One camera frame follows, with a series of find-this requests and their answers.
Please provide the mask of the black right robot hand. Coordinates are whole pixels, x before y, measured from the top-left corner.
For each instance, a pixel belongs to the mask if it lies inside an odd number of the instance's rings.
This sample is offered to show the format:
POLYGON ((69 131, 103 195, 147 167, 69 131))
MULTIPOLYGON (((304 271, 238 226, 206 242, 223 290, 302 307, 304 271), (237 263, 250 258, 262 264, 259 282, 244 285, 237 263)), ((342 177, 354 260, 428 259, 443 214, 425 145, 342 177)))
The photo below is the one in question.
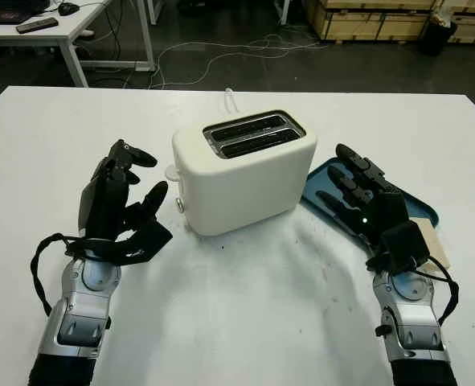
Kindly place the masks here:
POLYGON ((352 174, 349 177, 336 166, 327 169, 342 198, 327 191, 318 191, 316 196, 341 223, 375 248, 383 232, 409 220, 403 194, 378 166, 349 146, 337 144, 336 155, 352 174))

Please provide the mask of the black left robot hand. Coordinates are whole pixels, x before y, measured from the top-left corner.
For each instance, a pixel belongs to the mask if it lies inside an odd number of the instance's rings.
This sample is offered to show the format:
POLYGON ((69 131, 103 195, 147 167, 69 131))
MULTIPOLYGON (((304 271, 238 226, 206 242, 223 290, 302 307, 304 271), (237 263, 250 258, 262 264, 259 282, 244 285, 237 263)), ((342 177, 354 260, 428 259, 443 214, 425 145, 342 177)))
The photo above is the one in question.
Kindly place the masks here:
POLYGON ((157 163, 151 154, 122 139, 117 140, 98 163, 81 193, 79 236, 87 240, 115 241, 124 232, 143 231, 145 226, 155 222, 168 190, 166 182, 157 183, 141 202, 128 205, 127 200, 129 187, 140 182, 132 167, 152 168, 157 163))

